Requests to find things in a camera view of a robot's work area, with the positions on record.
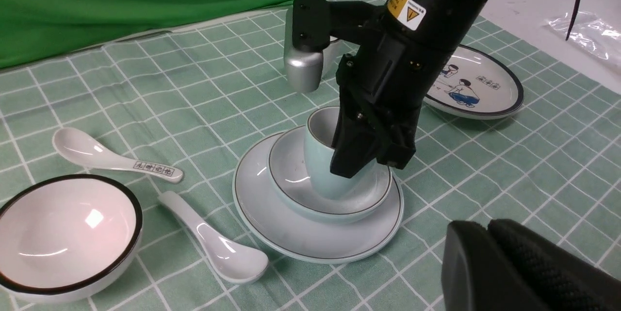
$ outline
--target plastic bag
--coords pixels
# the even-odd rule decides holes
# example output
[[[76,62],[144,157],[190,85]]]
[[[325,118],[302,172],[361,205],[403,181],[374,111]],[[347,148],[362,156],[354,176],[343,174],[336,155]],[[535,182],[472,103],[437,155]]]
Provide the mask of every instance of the plastic bag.
[[[571,18],[570,13],[565,13],[549,19],[547,23],[557,35],[565,39]],[[621,72],[621,31],[612,28],[594,13],[578,11],[570,41],[599,57],[610,68]]]

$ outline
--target plate with cartoon illustration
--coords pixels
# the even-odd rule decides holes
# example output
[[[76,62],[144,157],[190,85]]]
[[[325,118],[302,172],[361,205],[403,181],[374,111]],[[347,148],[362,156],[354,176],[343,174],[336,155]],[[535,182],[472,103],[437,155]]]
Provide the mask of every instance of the plate with cartoon illustration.
[[[517,112],[524,88],[507,66],[459,46],[425,97],[430,106],[464,118],[498,119]]]

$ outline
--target cartoon figure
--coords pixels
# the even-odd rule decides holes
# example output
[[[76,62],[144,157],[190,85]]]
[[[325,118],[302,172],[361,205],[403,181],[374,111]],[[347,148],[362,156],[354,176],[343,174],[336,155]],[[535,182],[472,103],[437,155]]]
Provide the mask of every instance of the cartoon figure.
[[[448,78],[456,74],[457,70],[459,70],[459,67],[457,67],[456,65],[450,64],[450,65],[445,65],[444,68],[442,68],[442,71],[440,71],[440,73],[444,77]]]
[[[466,79],[460,79],[459,85],[446,92],[448,96],[457,101],[460,105],[466,105],[466,107],[474,107],[481,99],[475,94],[474,90],[470,88],[470,81]]]

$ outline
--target black rim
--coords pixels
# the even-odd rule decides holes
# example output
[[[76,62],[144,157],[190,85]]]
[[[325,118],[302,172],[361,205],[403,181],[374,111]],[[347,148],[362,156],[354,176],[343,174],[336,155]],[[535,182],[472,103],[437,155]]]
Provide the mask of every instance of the black rim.
[[[239,201],[239,195],[238,195],[238,192],[239,192],[239,191],[237,190],[237,174],[238,174],[238,170],[239,170],[240,165],[242,164],[242,162],[244,161],[244,159],[246,158],[246,156],[248,156],[248,154],[250,154],[250,152],[251,152],[251,151],[252,151],[255,147],[257,147],[260,143],[262,143],[262,142],[266,141],[267,139],[272,138],[273,136],[278,136],[279,134],[282,134],[282,132],[277,132],[276,134],[272,134],[272,135],[270,135],[270,136],[268,136],[268,137],[264,138],[263,140],[259,141],[258,143],[255,143],[255,145],[253,145],[252,147],[250,147],[250,149],[248,149],[248,150],[246,151],[246,154],[244,154],[244,155],[242,156],[242,158],[239,160],[239,163],[237,164],[237,168],[235,168],[235,174],[233,175],[233,190],[235,190],[235,194],[234,194],[234,195],[235,195],[235,200],[237,201],[238,206],[239,206],[239,209],[240,209],[240,210],[238,210],[238,212],[240,212],[240,216],[242,216],[242,218],[244,218],[244,222],[245,222],[247,225],[249,225],[252,229],[254,229],[254,230],[255,230],[255,232],[257,232],[257,233],[258,233],[258,236],[259,236],[259,237],[263,238],[264,240],[268,240],[268,241],[270,241],[270,242],[271,242],[271,244],[273,244],[273,245],[275,245],[275,246],[277,246],[277,247],[280,247],[280,249],[282,249],[282,250],[284,250],[284,251],[289,251],[289,252],[291,252],[291,253],[293,253],[293,254],[296,254],[296,255],[299,255],[299,256],[304,256],[305,258],[311,258],[311,259],[323,260],[323,261],[327,262],[327,261],[330,261],[330,260],[343,260],[343,259],[350,259],[350,258],[353,258],[354,256],[359,256],[359,255],[362,255],[362,254],[366,254],[368,251],[375,249],[375,247],[377,247],[378,245],[381,245],[381,244],[382,244],[382,243],[386,240],[386,238],[388,238],[388,236],[391,236],[391,235],[392,235],[393,231],[395,231],[395,228],[397,227],[397,223],[399,223],[399,218],[401,217],[401,214],[398,214],[398,215],[397,215],[397,219],[395,220],[394,224],[392,225],[392,229],[390,230],[390,233],[389,233],[389,234],[386,234],[386,237],[384,237],[384,238],[381,240],[381,242],[379,242],[379,243],[377,243],[376,245],[374,245],[373,247],[371,247],[371,248],[369,248],[369,249],[365,250],[364,252],[362,252],[362,253],[358,253],[358,254],[353,254],[353,255],[348,255],[348,256],[342,256],[342,257],[340,257],[340,258],[319,258],[319,257],[317,257],[317,256],[305,255],[305,254],[301,254],[301,253],[298,253],[298,252],[292,251],[292,250],[290,250],[290,249],[286,249],[285,247],[280,246],[280,245],[277,245],[276,243],[272,242],[272,240],[268,239],[268,238],[267,238],[264,234],[262,234],[262,232],[261,232],[259,229],[257,229],[257,228],[256,228],[256,227],[255,227],[255,226],[254,226],[254,225],[250,222],[250,220],[248,220],[248,216],[246,215],[246,213],[245,213],[245,212],[244,212],[244,210],[242,209],[242,203]],[[403,196],[403,194],[401,193],[401,189],[399,188],[399,185],[397,184],[397,180],[395,180],[395,178],[394,178],[394,177],[391,177],[391,182],[392,182],[392,181],[394,181],[394,182],[395,182],[395,184],[397,185],[397,186],[396,186],[396,187],[397,187],[397,188],[396,188],[396,191],[397,191],[397,195],[399,196],[399,213],[401,213],[401,206],[403,205],[403,201],[401,200],[401,196]]]
[[[485,52],[482,52],[480,50],[477,50],[475,48],[469,47],[469,46],[464,46],[462,44],[459,45],[459,47],[464,48],[466,50],[470,50],[473,51],[477,54],[481,54],[484,57],[486,57],[487,59],[490,59],[493,63],[495,63],[496,65],[498,65],[500,68],[502,68],[510,77],[511,79],[513,79],[515,86],[517,87],[517,100],[515,101],[515,103],[502,111],[498,111],[498,112],[473,112],[473,111],[468,111],[468,110],[464,110],[461,108],[457,108],[451,105],[448,105],[447,103],[444,103],[442,101],[439,101],[439,99],[433,98],[431,95],[427,94],[426,98],[439,103],[440,105],[446,107],[446,108],[450,108],[453,111],[458,111],[458,112],[463,112],[464,114],[468,114],[468,115],[473,115],[473,116],[503,116],[503,115],[507,115],[510,114],[511,112],[514,112],[515,110],[517,110],[522,103],[524,102],[524,87],[522,87],[522,83],[520,82],[520,80],[517,78],[517,76],[513,73],[512,70],[510,70],[505,64],[501,63],[500,61],[494,59],[494,57],[491,57],[490,55],[486,54]]]
[[[276,141],[274,141],[274,145],[276,145],[276,143],[277,143],[277,142],[278,142],[281,138],[284,138],[284,136],[286,136],[286,135],[287,135],[287,134],[289,134],[290,132],[293,132],[293,131],[298,130],[298,129],[303,128],[303,127],[304,127],[304,126],[302,126],[302,127],[295,127],[295,128],[293,128],[292,130],[289,130],[289,131],[287,131],[287,132],[284,132],[281,136],[278,136],[278,139],[276,139]],[[268,155],[268,162],[270,162],[270,161],[271,161],[271,155],[272,155],[272,151],[273,151],[273,150],[274,150],[274,148],[272,147],[272,148],[270,149],[270,154]],[[274,177],[274,172],[272,171],[271,167],[269,167],[269,166],[268,166],[268,169],[270,169],[270,175],[272,176],[272,178],[273,178],[273,179],[275,179],[275,177]],[[384,189],[384,195],[383,195],[383,196],[381,196],[381,197],[380,197],[377,201],[375,201],[375,203],[371,204],[370,206],[368,206],[368,207],[367,207],[367,208],[365,208],[365,209],[357,210],[357,211],[355,211],[355,212],[351,212],[351,213],[328,213],[328,212],[323,212],[323,211],[321,211],[321,210],[313,209],[313,208],[309,207],[308,205],[304,205],[303,203],[297,202],[297,200],[295,200],[295,198],[293,198],[292,196],[289,196],[289,195],[287,194],[287,192],[285,192],[285,191],[282,189],[282,187],[280,187],[280,185],[278,184],[278,182],[277,182],[277,181],[275,181],[275,183],[276,183],[276,186],[278,186],[278,189],[280,189],[280,190],[281,190],[281,192],[282,192],[282,193],[284,193],[284,195],[285,195],[285,196],[287,196],[287,198],[288,198],[288,199],[290,199],[290,200],[292,200],[293,202],[295,202],[295,203],[297,203],[297,204],[301,205],[302,207],[304,207],[304,208],[306,208],[306,209],[308,209],[308,210],[312,210],[313,212],[321,213],[321,214],[328,214],[328,215],[339,215],[339,216],[340,216],[340,215],[352,215],[352,214],[362,213],[362,212],[365,212],[365,211],[367,211],[367,210],[372,209],[373,207],[375,207],[375,205],[377,205],[377,203],[379,203],[379,201],[381,201],[381,200],[382,200],[382,199],[384,199],[386,196],[388,196],[388,192],[389,192],[389,191],[388,191],[388,189],[390,189],[390,184],[391,184],[391,181],[392,181],[392,178],[391,178],[390,180],[388,180],[388,185],[386,186],[386,189]]]
[[[2,285],[3,287],[6,287],[7,289],[14,291],[14,292],[18,292],[18,293],[40,294],[40,295],[55,295],[55,294],[63,294],[63,293],[69,293],[72,291],[77,291],[78,289],[82,289],[86,287],[87,285],[93,284],[97,280],[100,280],[106,275],[108,275],[112,270],[116,269],[116,267],[118,267],[118,265],[120,265],[127,258],[129,253],[134,249],[138,241],[138,236],[140,236],[140,232],[142,231],[142,209],[140,208],[140,203],[138,202],[138,199],[136,198],[136,196],[134,196],[134,194],[126,186],[124,186],[123,184],[113,179],[105,178],[103,176],[92,175],[92,174],[67,175],[67,176],[59,176],[57,178],[51,178],[43,182],[36,183],[33,186],[30,186],[29,188],[20,192],[17,196],[9,200],[9,202],[5,203],[4,206],[0,208],[0,220],[2,220],[3,214],[6,213],[7,210],[9,210],[11,206],[13,206],[23,196],[26,196],[32,191],[39,189],[40,187],[44,187],[45,185],[49,185],[54,182],[72,180],[72,179],[99,180],[104,183],[107,183],[108,185],[112,185],[116,187],[118,190],[123,192],[123,194],[125,194],[127,198],[129,198],[131,205],[133,206],[134,212],[136,214],[136,226],[135,226],[133,235],[131,236],[131,240],[129,244],[127,245],[123,253],[120,254],[117,260],[115,260],[112,264],[107,266],[105,269],[103,269],[96,275],[90,278],[87,278],[85,280],[82,280],[81,282],[77,282],[75,284],[70,284],[70,285],[64,285],[62,287],[35,288],[35,287],[29,287],[27,285],[14,282],[13,280],[10,280],[9,278],[7,278],[2,273],[2,271],[0,271],[0,285]]]

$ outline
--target plate rim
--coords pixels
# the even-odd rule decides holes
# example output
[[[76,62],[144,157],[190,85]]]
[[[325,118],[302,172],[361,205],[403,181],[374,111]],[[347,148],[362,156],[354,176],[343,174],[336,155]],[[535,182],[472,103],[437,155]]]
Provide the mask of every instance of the plate rim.
[[[395,220],[395,223],[392,226],[392,229],[391,229],[390,233],[388,233],[381,240],[381,242],[377,243],[377,245],[375,245],[371,249],[368,249],[367,251],[364,251],[363,253],[359,253],[359,254],[355,254],[355,255],[351,255],[351,256],[346,256],[346,257],[342,257],[342,258],[317,258],[317,257],[313,257],[313,256],[307,256],[307,255],[304,255],[304,254],[299,254],[299,253],[290,251],[288,249],[285,249],[284,247],[281,247],[281,246],[277,245],[276,243],[272,242],[267,237],[265,237],[262,233],[260,233],[254,227],[254,225],[252,225],[250,223],[250,221],[246,217],[246,214],[244,213],[244,210],[242,209],[242,206],[239,203],[239,199],[237,198],[238,197],[237,190],[235,190],[235,185],[237,184],[237,175],[239,173],[239,167],[242,164],[242,162],[244,162],[244,159],[246,158],[246,156],[253,149],[255,149],[255,147],[257,147],[257,145],[267,141],[270,138],[273,138],[273,137],[278,136],[280,134],[284,134],[285,132],[286,131],[276,132],[274,134],[265,136],[264,138],[262,138],[259,141],[257,141],[254,145],[249,147],[248,150],[246,150],[246,152],[242,155],[242,157],[240,158],[239,162],[235,166],[235,172],[233,173],[233,181],[232,181],[233,202],[235,203],[235,209],[237,209],[237,213],[239,214],[240,218],[242,219],[242,221],[244,222],[246,227],[253,234],[255,234],[255,236],[257,236],[257,238],[259,238],[259,240],[264,242],[266,245],[268,245],[269,247],[271,247],[273,250],[277,251],[278,253],[281,253],[281,254],[283,254],[285,256],[289,256],[289,258],[294,258],[294,259],[297,259],[297,260],[302,260],[304,262],[311,262],[311,263],[315,263],[315,264],[344,264],[344,263],[348,263],[348,262],[356,262],[358,260],[362,260],[364,258],[368,258],[369,256],[377,253],[379,250],[381,250],[383,247],[385,247],[388,243],[390,243],[390,241],[395,237],[395,235],[397,234],[397,232],[401,228],[401,223],[403,222],[403,216],[404,216],[404,212],[405,212],[405,205],[404,205],[404,199],[405,198],[404,198],[403,190],[402,190],[401,184],[394,178],[394,176],[391,176],[391,181],[394,181],[395,185],[397,185],[396,189],[397,189],[397,193],[399,195],[399,214],[397,215],[397,220]]]
[[[458,48],[464,48],[465,50],[470,50],[473,51],[477,54],[481,54],[484,57],[486,57],[487,59],[490,59],[493,63],[495,63],[496,65],[498,65],[500,68],[502,68],[510,77],[511,79],[513,79],[515,86],[517,87],[517,100],[515,101],[515,103],[509,107],[506,108],[505,110],[501,110],[499,112],[474,112],[472,110],[464,110],[462,108],[458,108],[452,105],[448,105],[448,103],[444,103],[443,101],[440,101],[439,99],[436,99],[434,97],[432,97],[431,95],[429,95],[429,93],[425,94],[425,98],[429,99],[430,101],[433,101],[433,103],[436,103],[438,105],[441,105],[442,107],[448,109],[448,110],[452,110],[452,111],[456,111],[456,112],[460,112],[462,114],[467,114],[470,116],[479,116],[479,117],[499,117],[499,116],[507,116],[512,114],[513,112],[516,112],[517,110],[520,109],[520,107],[522,106],[522,104],[524,103],[524,87],[521,83],[521,81],[517,78],[517,75],[514,74],[514,72],[512,70],[510,70],[510,68],[508,68],[505,64],[501,63],[499,60],[495,59],[495,57],[492,57],[491,55],[478,50],[476,48],[472,48],[470,46],[467,46],[465,44],[460,44],[458,46]]]

